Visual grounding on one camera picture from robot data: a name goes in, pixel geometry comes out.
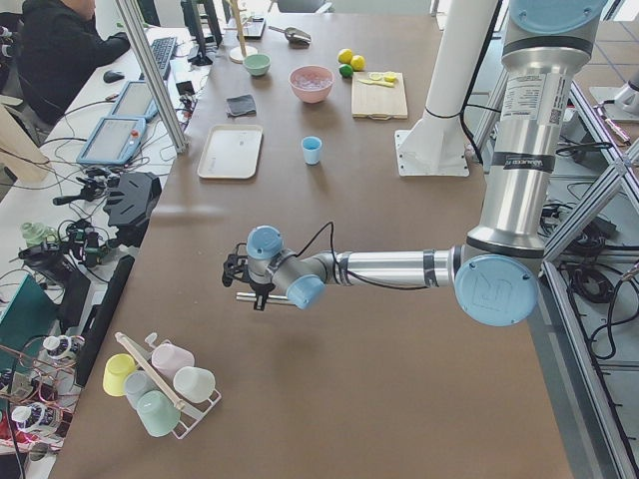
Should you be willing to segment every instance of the blue cup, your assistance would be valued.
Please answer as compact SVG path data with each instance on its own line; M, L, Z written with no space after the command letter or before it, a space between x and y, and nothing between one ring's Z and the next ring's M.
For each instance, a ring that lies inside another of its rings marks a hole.
M318 137L306 137L302 140L304 161L307 165L316 165L320 162L321 140Z

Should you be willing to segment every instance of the gray cup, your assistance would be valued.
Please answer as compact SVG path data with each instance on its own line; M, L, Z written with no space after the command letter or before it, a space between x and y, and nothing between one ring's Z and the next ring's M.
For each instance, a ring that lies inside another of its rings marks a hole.
M153 379L145 371L132 372L124 381L124 393L127 395L129 404L134 409L138 407L138 401L142 396L149 391L157 389L157 384L153 382Z

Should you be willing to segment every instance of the lime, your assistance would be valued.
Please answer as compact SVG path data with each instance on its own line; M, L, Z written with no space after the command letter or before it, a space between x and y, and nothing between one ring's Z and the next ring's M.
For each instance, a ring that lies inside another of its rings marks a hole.
M352 77L352 66L348 63L339 65L339 74L342 75L344 78Z

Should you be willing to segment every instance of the metal scoop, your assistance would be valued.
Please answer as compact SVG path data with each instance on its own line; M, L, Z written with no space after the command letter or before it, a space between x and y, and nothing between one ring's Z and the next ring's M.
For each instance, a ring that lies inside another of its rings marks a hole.
M299 28L288 27L285 29L274 27L273 25L269 25L271 30L275 30L276 32L284 33L284 36L289 43L294 43L297 45L310 45L311 44L311 35L307 32L303 32Z

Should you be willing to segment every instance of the gray cloth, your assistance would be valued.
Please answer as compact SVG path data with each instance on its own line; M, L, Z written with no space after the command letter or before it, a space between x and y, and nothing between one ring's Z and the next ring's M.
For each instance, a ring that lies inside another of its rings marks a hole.
M227 98L227 116L240 117L241 115L254 115L257 112L256 102L252 95Z

